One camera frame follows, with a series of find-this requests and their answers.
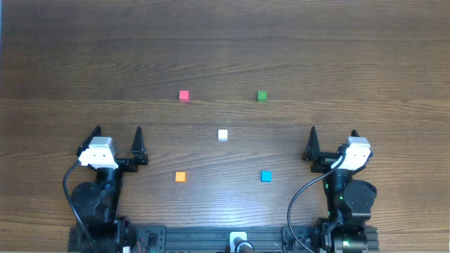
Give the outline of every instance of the green cube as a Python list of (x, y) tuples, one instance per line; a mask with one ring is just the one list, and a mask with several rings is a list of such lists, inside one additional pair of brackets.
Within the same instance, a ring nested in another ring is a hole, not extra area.
[(258, 102), (267, 102), (267, 91), (258, 91)]

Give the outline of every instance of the white cube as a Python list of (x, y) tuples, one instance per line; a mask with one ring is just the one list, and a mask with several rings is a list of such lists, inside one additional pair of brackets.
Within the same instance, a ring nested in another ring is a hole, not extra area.
[(227, 141), (228, 140), (228, 130), (227, 129), (219, 129), (218, 130), (219, 141)]

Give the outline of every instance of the brown wood surface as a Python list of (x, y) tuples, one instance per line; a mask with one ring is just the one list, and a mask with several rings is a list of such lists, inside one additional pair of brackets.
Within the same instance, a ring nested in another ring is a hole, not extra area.
[[(66, 250), (61, 182), (99, 124), (122, 153), (143, 128), (150, 164), (125, 176), (120, 213), (166, 226), (286, 225), (318, 176), (300, 159), (311, 126), (327, 151), (355, 128), (381, 249), (447, 251), (449, 17), (448, 0), (3, 0), (0, 250)], [(292, 218), (320, 216), (317, 185)]]

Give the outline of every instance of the blue cube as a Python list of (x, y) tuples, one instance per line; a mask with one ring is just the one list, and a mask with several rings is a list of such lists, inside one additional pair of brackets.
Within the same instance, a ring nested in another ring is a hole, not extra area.
[(272, 171), (261, 171), (261, 182), (272, 182)]

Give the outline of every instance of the small block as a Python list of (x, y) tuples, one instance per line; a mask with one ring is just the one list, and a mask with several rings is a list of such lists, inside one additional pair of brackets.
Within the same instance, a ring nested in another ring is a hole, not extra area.
[(227, 141), (228, 140), (228, 130), (227, 129), (219, 129), (217, 132), (217, 136), (219, 141)]
[(189, 91), (180, 91), (180, 101), (189, 102)]
[(261, 171), (261, 182), (272, 182), (272, 171)]
[(185, 183), (186, 182), (186, 172), (181, 172), (181, 171), (175, 172), (175, 182)]
[(267, 91), (258, 91), (258, 102), (267, 102)]

